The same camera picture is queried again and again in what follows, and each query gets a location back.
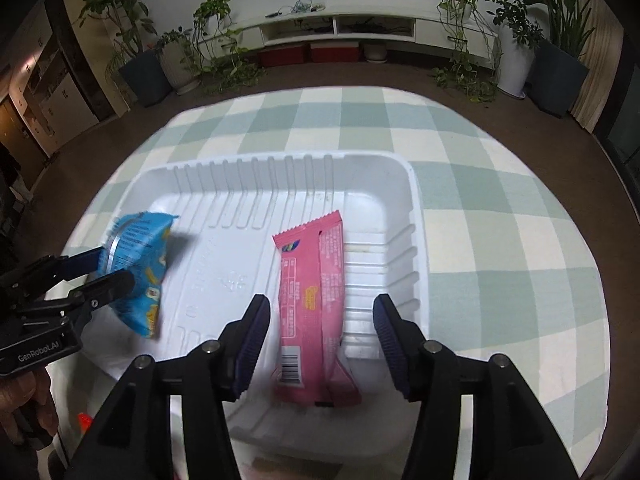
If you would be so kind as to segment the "pink snack bar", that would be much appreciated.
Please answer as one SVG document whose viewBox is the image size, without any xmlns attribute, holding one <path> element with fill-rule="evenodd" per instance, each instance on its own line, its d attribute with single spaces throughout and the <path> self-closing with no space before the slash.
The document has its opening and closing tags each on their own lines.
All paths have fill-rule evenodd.
<svg viewBox="0 0 640 480">
<path fill-rule="evenodd" d="M 280 255 L 277 395 L 318 408 L 359 404 L 360 391 L 341 356 L 346 298 L 341 214 L 334 210 L 273 241 Z"/>
</svg>

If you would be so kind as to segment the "light blue snack bag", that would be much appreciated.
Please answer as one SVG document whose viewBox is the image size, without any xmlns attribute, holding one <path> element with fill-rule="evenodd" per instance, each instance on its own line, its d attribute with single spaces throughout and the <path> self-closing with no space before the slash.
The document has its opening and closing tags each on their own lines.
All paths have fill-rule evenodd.
<svg viewBox="0 0 640 480">
<path fill-rule="evenodd" d="M 162 284 L 167 270 L 167 243 L 175 216 L 142 211 L 118 218 L 103 244 L 97 276 L 126 270 L 134 286 L 111 303 L 130 330 L 153 338 L 160 318 Z"/>
</svg>

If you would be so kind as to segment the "red snack bag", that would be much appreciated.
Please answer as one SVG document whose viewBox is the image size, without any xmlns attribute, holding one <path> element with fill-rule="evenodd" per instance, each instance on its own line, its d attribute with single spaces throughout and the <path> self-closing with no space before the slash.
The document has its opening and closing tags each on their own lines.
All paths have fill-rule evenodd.
<svg viewBox="0 0 640 480">
<path fill-rule="evenodd" d="M 78 421 L 80 432 L 82 434 L 85 434 L 90 429 L 93 423 L 93 418 L 86 413 L 79 413 L 77 415 L 77 421 Z"/>
</svg>

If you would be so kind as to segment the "checkered green white tablecloth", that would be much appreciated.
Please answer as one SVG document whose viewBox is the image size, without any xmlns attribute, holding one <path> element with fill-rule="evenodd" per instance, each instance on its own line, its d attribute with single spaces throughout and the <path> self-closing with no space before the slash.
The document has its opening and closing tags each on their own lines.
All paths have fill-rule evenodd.
<svg viewBox="0 0 640 480">
<path fill-rule="evenodd" d="M 108 172 L 65 245 L 102 240 L 132 179 L 166 162 L 254 152 L 389 151 L 419 182 L 428 252 L 427 329 L 473 358 L 510 356 L 578 471 L 608 421 L 611 350 L 597 263 L 542 181 L 445 105 L 380 87 L 320 87 L 219 104 L 164 103 L 152 134 Z"/>
</svg>

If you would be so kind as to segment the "white plastic tray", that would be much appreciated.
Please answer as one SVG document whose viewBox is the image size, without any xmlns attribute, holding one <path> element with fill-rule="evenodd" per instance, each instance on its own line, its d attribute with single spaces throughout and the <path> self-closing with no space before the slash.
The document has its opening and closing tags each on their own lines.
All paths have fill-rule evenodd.
<svg viewBox="0 0 640 480">
<path fill-rule="evenodd" d="M 395 389 L 372 321 L 376 296 L 426 327 L 428 271 L 416 173 L 383 152 L 267 153 L 190 160 L 145 170 L 128 185 L 116 214 L 174 217 L 157 335 L 136 335 L 115 313 L 96 312 L 82 334 L 88 358 L 119 377 L 142 353 L 183 356 L 239 318 L 253 296 L 276 300 L 279 258 L 273 237 L 338 212 L 345 239 L 342 352 L 362 394 L 353 408 L 301 408 L 279 402 L 272 375 L 279 329 L 271 325 L 250 388 L 226 406 L 236 440 L 276 453 L 346 463 L 402 445 L 418 409 Z"/>
</svg>

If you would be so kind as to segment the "trailing vine plant left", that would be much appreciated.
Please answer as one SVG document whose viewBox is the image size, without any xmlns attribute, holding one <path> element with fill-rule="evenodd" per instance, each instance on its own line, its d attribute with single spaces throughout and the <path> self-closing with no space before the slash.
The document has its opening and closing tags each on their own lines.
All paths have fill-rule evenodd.
<svg viewBox="0 0 640 480">
<path fill-rule="evenodd" d="M 231 0 L 203 0 L 193 13 L 193 68 L 217 93 L 257 84 L 262 69 L 241 44 L 243 29 L 233 23 Z"/>
</svg>

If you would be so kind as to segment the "trailing vine plant right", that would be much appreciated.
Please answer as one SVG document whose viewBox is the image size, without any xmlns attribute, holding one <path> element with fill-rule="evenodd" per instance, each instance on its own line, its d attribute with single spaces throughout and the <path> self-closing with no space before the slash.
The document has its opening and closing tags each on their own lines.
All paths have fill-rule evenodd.
<svg viewBox="0 0 640 480">
<path fill-rule="evenodd" d="M 434 69 L 433 78 L 438 88 L 455 88 L 472 103 L 490 103 L 497 93 L 496 73 L 498 57 L 496 47 L 490 43 L 490 29 L 480 16 L 480 0 L 440 0 L 436 9 L 446 38 L 451 42 L 452 52 L 446 65 Z M 475 61 L 471 53 L 469 29 L 474 25 L 480 33 L 483 53 L 488 56 L 488 67 Z"/>
</svg>

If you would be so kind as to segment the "small white pot under console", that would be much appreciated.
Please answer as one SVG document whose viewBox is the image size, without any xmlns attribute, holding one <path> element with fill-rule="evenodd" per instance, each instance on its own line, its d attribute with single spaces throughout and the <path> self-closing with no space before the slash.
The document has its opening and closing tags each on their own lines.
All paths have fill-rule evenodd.
<svg viewBox="0 0 640 480">
<path fill-rule="evenodd" d="M 372 64 L 387 62 L 387 47 L 385 42 L 364 42 L 362 44 L 364 59 Z"/>
</svg>

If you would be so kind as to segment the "red storage box left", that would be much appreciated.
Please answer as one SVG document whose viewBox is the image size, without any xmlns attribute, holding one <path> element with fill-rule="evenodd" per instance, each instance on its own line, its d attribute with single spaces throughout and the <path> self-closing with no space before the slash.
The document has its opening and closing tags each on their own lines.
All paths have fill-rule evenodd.
<svg viewBox="0 0 640 480">
<path fill-rule="evenodd" d="M 265 68 L 305 64 L 307 62 L 306 46 L 284 44 L 260 51 L 258 58 Z"/>
</svg>

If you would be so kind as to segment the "red storage box right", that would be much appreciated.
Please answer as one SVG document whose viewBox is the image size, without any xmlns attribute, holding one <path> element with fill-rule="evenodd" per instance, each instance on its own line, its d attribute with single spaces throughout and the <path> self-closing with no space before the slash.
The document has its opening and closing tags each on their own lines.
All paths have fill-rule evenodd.
<svg viewBox="0 0 640 480">
<path fill-rule="evenodd" d="M 314 42 L 309 54 L 314 63 L 357 63 L 360 59 L 357 41 Z"/>
</svg>

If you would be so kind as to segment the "large leaf plant dark pot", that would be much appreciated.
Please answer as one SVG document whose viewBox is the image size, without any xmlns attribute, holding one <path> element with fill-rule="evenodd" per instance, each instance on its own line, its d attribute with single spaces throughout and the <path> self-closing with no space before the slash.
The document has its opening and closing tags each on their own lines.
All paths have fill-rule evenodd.
<svg viewBox="0 0 640 480">
<path fill-rule="evenodd" d="M 529 99 L 540 110 L 566 115 L 584 83 L 588 68 L 579 61 L 594 31 L 588 24 L 592 0 L 524 0 L 547 9 L 549 36 L 539 44 L 526 82 Z"/>
</svg>

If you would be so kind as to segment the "white tv console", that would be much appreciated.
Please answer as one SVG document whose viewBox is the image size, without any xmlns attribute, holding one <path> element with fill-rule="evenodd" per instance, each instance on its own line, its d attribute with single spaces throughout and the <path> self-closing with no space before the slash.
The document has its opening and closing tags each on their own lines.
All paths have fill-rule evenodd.
<svg viewBox="0 0 640 480">
<path fill-rule="evenodd" d="M 268 15 L 233 21 L 243 29 L 241 44 L 249 51 L 314 41 L 385 41 L 418 52 L 447 56 L 452 52 L 438 19 L 438 11 L 411 12 L 385 6 L 327 6 L 319 11 Z M 480 33 L 466 25 L 470 33 L 471 53 L 475 61 L 488 67 Z M 499 53 L 496 34 L 490 31 L 490 43 Z"/>
</svg>

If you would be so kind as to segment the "plant in white pot right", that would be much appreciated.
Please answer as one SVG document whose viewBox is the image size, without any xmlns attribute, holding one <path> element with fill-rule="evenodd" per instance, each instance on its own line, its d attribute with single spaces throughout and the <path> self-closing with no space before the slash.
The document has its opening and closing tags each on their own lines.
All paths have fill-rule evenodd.
<svg viewBox="0 0 640 480">
<path fill-rule="evenodd" d="M 500 60 L 497 87 L 515 99 L 524 99 L 524 87 L 536 47 L 544 39 L 542 28 L 528 16 L 521 0 L 486 0 L 495 6 L 488 13 L 498 28 Z"/>
</svg>

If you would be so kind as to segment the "beige curtain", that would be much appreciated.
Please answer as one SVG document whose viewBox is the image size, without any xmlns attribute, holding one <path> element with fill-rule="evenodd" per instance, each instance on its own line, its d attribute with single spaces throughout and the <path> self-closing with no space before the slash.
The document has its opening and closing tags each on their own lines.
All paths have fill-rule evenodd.
<svg viewBox="0 0 640 480">
<path fill-rule="evenodd" d="M 604 0 L 591 0 L 587 26 L 594 31 L 586 41 L 580 62 L 589 72 L 582 83 L 570 114 L 579 125 L 593 133 L 601 117 L 620 62 L 624 30 Z"/>
</svg>

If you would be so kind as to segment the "white wall cabinet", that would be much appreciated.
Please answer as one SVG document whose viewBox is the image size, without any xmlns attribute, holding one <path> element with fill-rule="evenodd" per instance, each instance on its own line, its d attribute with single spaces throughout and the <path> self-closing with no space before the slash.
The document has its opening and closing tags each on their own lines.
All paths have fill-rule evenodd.
<svg viewBox="0 0 640 480">
<path fill-rule="evenodd" d="M 37 4 L 12 40 L 9 97 L 47 156 L 98 123 Z"/>
</svg>

